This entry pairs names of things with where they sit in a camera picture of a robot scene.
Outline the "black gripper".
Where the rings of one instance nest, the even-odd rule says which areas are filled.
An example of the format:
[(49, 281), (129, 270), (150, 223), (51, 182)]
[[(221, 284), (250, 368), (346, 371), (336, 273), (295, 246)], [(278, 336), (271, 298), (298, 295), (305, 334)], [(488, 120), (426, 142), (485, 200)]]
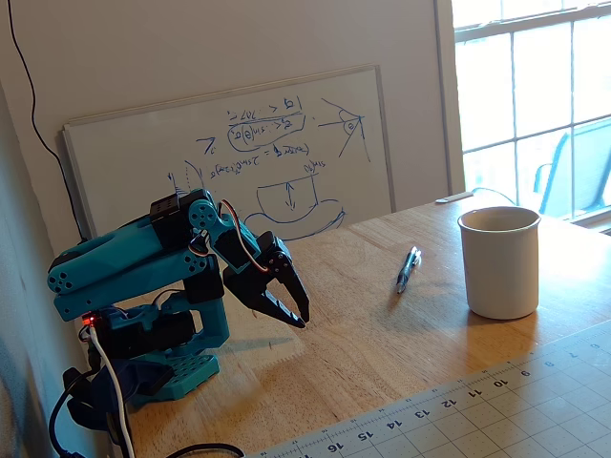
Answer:
[[(281, 247), (281, 241), (271, 231), (266, 231), (257, 238), (262, 249), (255, 261), (268, 268), (262, 272), (252, 263), (240, 273), (230, 267), (223, 271), (224, 286), (247, 308), (258, 311), (268, 317), (297, 328), (305, 328), (309, 322), (309, 297), (305, 287), (292, 263), (291, 257)], [(273, 280), (283, 284), (291, 298), (297, 304), (300, 317), (287, 309), (268, 290)]]

